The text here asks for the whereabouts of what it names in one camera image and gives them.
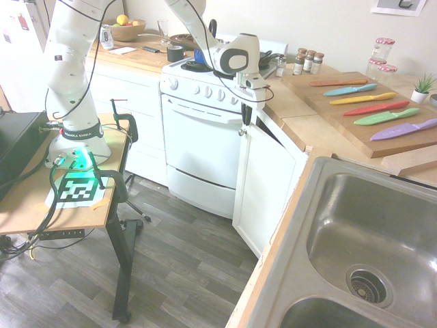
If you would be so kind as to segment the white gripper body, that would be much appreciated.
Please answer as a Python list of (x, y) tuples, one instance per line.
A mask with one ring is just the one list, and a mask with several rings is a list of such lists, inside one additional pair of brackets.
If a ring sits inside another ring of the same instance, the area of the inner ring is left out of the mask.
[(238, 73), (238, 97), (253, 109), (263, 109), (266, 104), (267, 84), (260, 73)]

